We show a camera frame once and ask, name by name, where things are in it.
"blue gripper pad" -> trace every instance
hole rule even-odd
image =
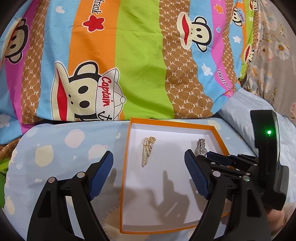
[[[231,166],[231,161],[229,161],[227,156],[224,156],[224,155],[209,151],[207,153],[207,158],[209,158],[209,159],[211,159],[213,161],[219,162],[220,165],[222,165],[222,166],[225,166],[225,167]]]
[[[210,191],[208,190],[208,180],[202,173],[199,166],[196,164],[194,157],[190,153],[191,150],[187,150],[184,155],[185,165],[191,175],[191,178],[195,184],[195,187],[200,195],[203,195],[205,199],[210,197]]]
[[[90,180],[89,198],[92,200],[98,196],[103,188],[103,185],[109,175],[109,172],[113,166],[113,154],[109,152],[105,158],[100,160],[101,165],[99,166],[96,173]]]

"pearl necklace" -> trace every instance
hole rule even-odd
[[[152,147],[154,145],[154,142],[156,141],[155,137],[145,137],[142,140],[143,144],[143,152],[142,152],[142,167],[147,165],[148,157],[151,154]]]

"pink stripe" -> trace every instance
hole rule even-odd
[[[22,72],[24,68],[24,62],[26,54],[30,47],[30,30],[32,27],[32,22],[35,16],[36,7],[39,0],[33,0],[27,9],[23,18],[26,18],[26,25],[29,28],[29,37],[25,48],[22,51],[22,59],[17,64],[10,63],[7,59],[5,61],[5,71],[7,86],[10,94],[11,103],[15,108],[16,117],[21,125],[22,133],[25,133],[31,128],[31,125],[22,124],[22,109],[21,109],[21,90],[22,90]]]
[[[215,7],[218,5],[223,8],[223,13],[218,13]],[[233,84],[229,80],[223,62],[223,52],[224,52],[224,42],[223,42],[223,31],[226,23],[226,3],[225,0],[211,0],[212,7],[212,17],[213,17],[213,45],[211,50],[212,58],[216,64],[217,71],[214,74],[215,80],[219,83],[219,85],[228,92],[230,89],[230,94],[233,94],[231,90]]]

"floral fabric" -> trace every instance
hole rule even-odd
[[[243,87],[296,125],[296,36],[270,0],[258,7],[258,44]]]

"blue stripe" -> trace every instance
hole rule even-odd
[[[5,66],[0,72],[0,112],[16,118],[15,109],[10,100],[10,94],[7,87]]]
[[[213,35],[214,33],[213,31],[216,31],[216,30],[213,29],[210,0],[190,1],[190,10],[189,10],[190,20],[194,21],[194,19],[197,16],[202,16],[207,20],[207,25],[210,27]],[[209,96],[214,102],[214,105],[211,110],[212,113],[214,113],[213,111],[215,110],[215,105],[222,106],[224,104],[224,103],[220,103],[221,98],[219,97],[225,93],[225,90],[216,82],[214,78],[214,74],[217,70],[217,67],[211,55],[212,45],[213,45],[213,41],[208,45],[208,50],[205,53],[202,53],[198,49],[195,43],[192,44],[191,49],[192,49],[192,57],[198,66],[198,70],[197,70],[198,81],[203,85],[205,95]],[[211,72],[213,73],[213,75],[208,75],[208,76],[204,75],[204,72],[202,70],[203,64],[205,64],[206,67],[211,68]]]
[[[211,109],[212,113],[215,114],[217,113],[222,106],[226,103],[226,101],[228,100],[228,97],[221,95],[219,96],[219,98],[213,103],[213,107]]]
[[[233,37],[238,36],[241,39],[240,43],[234,42]],[[234,72],[239,78],[240,71],[242,68],[242,60],[241,60],[241,53],[243,48],[243,34],[242,34],[242,27],[236,26],[234,22],[231,21],[231,25],[229,27],[229,40],[230,40],[230,46],[232,50],[232,56],[233,56],[233,64],[234,64]]]
[[[237,91],[241,88],[241,86],[238,83],[235,83],[235,87],[237,88]]]
[[[13,141],[14,139],[22,136],[22,131],[20,129],[20,124],[18,120],[14,117],[10,117],[8,122],[9,122],[8,127],[7,125],[5,125],[0,128],[0,145],[7,144]]]
[[[50,104],[54,79],[54,62],[61,61],[66,67],[69,62],[70,41],[73,22],[80,0],[51,0],[44,26],[44,47],[41,65],[41,93],[37,116],[52,120]],[[62,6],[64,13],[56,12]]]

